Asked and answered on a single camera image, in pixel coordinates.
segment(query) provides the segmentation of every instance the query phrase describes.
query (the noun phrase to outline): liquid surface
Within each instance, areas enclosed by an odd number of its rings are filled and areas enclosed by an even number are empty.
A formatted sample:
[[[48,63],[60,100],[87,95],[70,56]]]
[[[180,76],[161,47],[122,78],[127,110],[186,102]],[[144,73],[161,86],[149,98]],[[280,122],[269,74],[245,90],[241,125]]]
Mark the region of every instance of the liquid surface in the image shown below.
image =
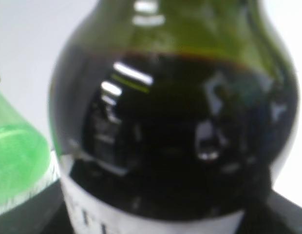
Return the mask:
[[[245,208],[270,191],[270,165],[296,113],[291,74],[228,61],[72,48],[51,94],[71,177],[116,208],[192,220]]]

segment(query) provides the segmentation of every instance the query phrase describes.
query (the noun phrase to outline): white background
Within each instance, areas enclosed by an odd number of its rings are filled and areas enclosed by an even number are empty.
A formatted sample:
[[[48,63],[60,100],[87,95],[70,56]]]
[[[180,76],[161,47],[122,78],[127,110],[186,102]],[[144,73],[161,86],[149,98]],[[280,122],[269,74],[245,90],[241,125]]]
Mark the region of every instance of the white background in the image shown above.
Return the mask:
[[[1,92],[51,142],[47,98],[64,43],[96,0],[0,0]],[[275,190],[302,206],[302,0],[264,0],[294,60],[300,86],[298,133]]]

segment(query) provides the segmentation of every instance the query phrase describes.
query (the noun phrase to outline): dark glass bottle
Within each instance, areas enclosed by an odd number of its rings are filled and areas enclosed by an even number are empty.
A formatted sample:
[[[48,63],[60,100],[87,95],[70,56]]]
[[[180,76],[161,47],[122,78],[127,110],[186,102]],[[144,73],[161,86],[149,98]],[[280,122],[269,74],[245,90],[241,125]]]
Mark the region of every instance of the dark glass bottle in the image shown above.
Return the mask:
[[[107,207],[189,225],[265,200],[298,102],[276,40],[258,1],[101,0],[66,45],[50,93],[75,231],[140,233],[99,222]],[[169,233],[152,226],[144,233]]]

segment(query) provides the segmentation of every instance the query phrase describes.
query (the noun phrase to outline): bottle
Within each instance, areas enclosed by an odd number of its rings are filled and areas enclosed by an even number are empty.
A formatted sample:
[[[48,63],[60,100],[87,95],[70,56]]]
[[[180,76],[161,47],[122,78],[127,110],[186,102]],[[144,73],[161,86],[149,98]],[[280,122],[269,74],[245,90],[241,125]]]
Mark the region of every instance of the bottle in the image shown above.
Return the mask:
[[[260,1],[99,1],[50,92],[76,234],[234,233],[271,191],[297,106]]]
[[[46,139],[0,93],[0,215],[54,183],[56,169],[57,161],[51,158]],[[7,228],[15,225],[10,221]]]

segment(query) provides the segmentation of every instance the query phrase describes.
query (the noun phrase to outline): wine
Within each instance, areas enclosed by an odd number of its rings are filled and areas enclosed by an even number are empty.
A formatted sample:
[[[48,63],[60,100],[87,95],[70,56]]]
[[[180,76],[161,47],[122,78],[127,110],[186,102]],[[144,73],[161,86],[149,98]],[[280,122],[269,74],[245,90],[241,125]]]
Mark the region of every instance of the wine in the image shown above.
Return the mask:
[[[275,80],[191,54],[73,50],[78,56],[69,63],[83,64],[76,71],[81,84],[58,89],[72,103],[72,118],[85,112],[76,125],[61,123],[93,159],[72,168],[84,190],[163,220],[225,215],[268,194],[269,165],[295,117],[291,76]],[[65,120],[61,104],[54,103],[58,121]]]
[[[78,234],[233,233],[271,191],[298,102],[248,0],[102,0],[50,98]]]

